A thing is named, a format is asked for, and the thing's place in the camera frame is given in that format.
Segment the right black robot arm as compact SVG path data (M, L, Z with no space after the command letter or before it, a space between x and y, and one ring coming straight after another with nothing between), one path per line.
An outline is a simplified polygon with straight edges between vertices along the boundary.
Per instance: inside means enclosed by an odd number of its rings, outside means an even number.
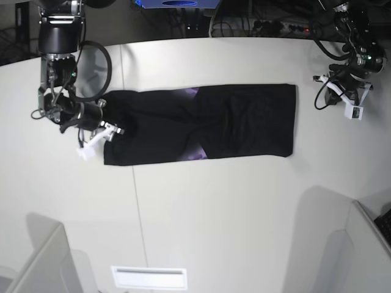
M85 7L103 9L112 1L40 1L40 30L38 50L41 53L41 78L38 88L40 118L47 118L65 132L77 127L80 132L90 131L96 139L111 141L124 130L103 118L106 105L102 98L112 78L112 60L107 49L86 40ZM106 59L107 75L102 89L89 98L76 94L80 58L84 47L99 50Z

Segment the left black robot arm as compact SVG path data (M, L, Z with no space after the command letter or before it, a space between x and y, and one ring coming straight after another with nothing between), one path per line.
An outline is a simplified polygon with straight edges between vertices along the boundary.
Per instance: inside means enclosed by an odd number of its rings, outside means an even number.
M343 101L342 96L357 106L364 100L358 96L359 89L373 88L368 79L385 67L386 52L370 32L366 1L320 1L320 5L331 15L331 25L345 43L344 55L332 54L320 41L324 25L316 19L309 22L310 36L317 47L330 59L344 62L329 65L329 73L314 100L315 109L334 106Z

